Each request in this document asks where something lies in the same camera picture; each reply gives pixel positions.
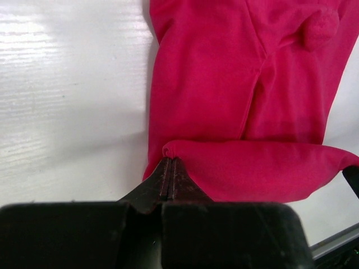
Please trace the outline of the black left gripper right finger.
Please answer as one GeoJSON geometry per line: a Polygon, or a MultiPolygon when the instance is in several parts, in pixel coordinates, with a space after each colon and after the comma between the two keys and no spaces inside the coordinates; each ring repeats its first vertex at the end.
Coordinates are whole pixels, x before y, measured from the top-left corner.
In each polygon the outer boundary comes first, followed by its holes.
{"type": "Polygon", "coordinates": [[[300,218],[272,202],[213,202],[169,160],[163,268],[314,268],[300,218]]]}

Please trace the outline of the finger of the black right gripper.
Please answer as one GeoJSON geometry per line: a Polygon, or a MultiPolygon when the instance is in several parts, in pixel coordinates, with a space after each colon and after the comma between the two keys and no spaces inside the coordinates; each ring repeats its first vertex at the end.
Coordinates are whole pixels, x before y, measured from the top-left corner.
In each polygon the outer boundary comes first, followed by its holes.
{"type": "Polygon", "coordinates": [[[343,169],[342,174],[357,198],[359,198],[359,167],[348,166],[343,169]]]}

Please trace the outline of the red t-shirt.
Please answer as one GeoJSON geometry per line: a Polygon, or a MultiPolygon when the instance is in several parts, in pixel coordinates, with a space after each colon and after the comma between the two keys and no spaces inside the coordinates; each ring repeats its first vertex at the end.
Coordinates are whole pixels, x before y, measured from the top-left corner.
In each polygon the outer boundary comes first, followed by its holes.
{"type": "Polygon", "coordinates": [[[148,177],[164,157],[219,202],[293,202],[358,165],[323,145],[357,1],[151,1],[148,177]]]}

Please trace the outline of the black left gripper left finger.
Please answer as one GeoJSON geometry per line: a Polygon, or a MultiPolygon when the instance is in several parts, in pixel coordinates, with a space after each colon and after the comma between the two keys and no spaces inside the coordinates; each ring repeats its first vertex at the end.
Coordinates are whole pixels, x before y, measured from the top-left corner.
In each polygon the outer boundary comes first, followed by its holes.
{"type": "Polygon", "coordinates": [[[2,268],[160,268],[161,204],[172,162],[118,201],[1,208],[2,268]]]}

